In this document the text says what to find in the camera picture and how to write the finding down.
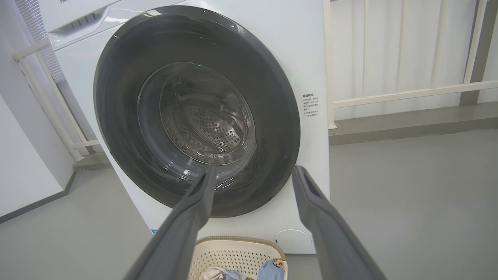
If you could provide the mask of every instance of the white washing machine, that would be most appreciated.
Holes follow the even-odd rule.
[[[198,238],[315,253],[290,175],[304,166],[329,197],[322,0],[39,2],[66,79],[152,232],[215,164]]]

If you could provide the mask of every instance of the clothing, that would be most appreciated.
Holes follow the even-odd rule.
[[[283,280],[284,272],[282,259],[270,259],[259,269],[257,280]]]
[[[201,273],[199,280],[241,280],[238,272],[219,267],[210,267]]]

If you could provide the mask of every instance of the basket rim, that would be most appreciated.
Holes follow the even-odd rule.
[[[280,254],[283,261],[286,260],[285,253],[277,244],[275,244],[271,241],[268,241],[268,240],[264,240],[264,239],[242,237],[242,236],[227,236],[227,235],[208,236],[208,237],[204,237],[204,238],[199,239],[195,245],[197,246],[197,245],[199,245],[203,242],[206,242],[206,241],[243,241],[243,242],[252,242],[252,243],[259,243],[259,244],[263,244],[263,245],[268,245],[268,246],[274,248],[275,250],[277,250],[277,252]]]

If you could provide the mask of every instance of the laundry basket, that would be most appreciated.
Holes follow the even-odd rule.
[[[284,280],[288,267],[285,254],[276,244],[255,238],[213,236],[197,241],[190,265],[189,280],[199,280],[209,267],[237,271],[241,280],[256,279],[259,268],[269,259],[284,260]]]

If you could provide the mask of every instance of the washing machine door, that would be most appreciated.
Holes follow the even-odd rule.
[[[129,20],[102,52],[94,91],[116,162],[169,207],[214,164],[212,217],[245,214],[279,192],[296,162],[299,114],[283,70],[215,12],[167,6]]]

